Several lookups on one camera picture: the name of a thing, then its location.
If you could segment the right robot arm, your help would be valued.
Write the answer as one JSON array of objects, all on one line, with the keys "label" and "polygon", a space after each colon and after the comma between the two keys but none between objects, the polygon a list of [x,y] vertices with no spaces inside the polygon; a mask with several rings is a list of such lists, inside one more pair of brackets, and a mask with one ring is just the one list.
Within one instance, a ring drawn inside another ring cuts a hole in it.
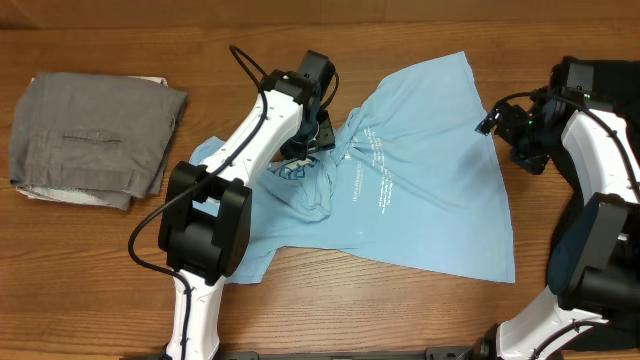
[{"label": "right robot arm", "polygon": [[558,359],[639,345],[639,65],[565,57],[549,83],[495,103],[477,130],[538,175],[553,163],[573,195],[553,232],[544,290],[460,359]]}]

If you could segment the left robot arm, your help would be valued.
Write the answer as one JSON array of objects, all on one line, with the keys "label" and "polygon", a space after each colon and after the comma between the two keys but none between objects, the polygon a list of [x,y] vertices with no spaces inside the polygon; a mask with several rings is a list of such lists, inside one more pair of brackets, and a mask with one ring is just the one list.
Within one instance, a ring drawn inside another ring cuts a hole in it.
[{"label": "left robot arm", "polygon": [[334,147],[327,107],[338,80],[334,64],[314,51],[295,71],[263,74],[253,109],[212,159],[173,169],[158,244],[175,274],[176,298],[161,358],[215,357],[223,288],[250,239],[252,187],[275,154],[303,160]]}]

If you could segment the light blue printed t-shirt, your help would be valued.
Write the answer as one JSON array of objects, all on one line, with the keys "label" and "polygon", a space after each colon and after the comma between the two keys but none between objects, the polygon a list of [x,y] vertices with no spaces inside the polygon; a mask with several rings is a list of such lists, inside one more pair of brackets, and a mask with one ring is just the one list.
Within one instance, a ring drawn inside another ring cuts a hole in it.
[{"label": "light blue printed t-shirt", "polygon": [[511,283],[513,230],[472,69],[458,52],[386,76],[335,147],[272,163],[253,190],[251,240],[232,275],[260,282],[282,247]]}]

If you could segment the folded grey trousers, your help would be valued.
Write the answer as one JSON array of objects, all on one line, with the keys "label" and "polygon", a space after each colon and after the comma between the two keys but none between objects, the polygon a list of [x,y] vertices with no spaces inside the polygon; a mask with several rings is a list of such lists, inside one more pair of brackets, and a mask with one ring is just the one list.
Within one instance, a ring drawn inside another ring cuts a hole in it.
[{"label": "folded grey trousers", "polygon": [[158,77],[40,73],[14,112],[9,181],[30,198],[125,210],[159,193],[187,98]]}]

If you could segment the black polo shirt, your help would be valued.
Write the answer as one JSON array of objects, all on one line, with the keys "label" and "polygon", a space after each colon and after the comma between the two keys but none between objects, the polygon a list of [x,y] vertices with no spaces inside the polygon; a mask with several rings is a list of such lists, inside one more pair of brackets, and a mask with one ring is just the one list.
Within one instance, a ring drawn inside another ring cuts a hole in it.
[{"label": "black polo shirt", "polygon": [[591,97],[552,157],[574,194],[553,234],[547,282],[562,309],[605,321],[568,349],[627,350],[639,345],[639,65],[585,62],[595,68]]}]

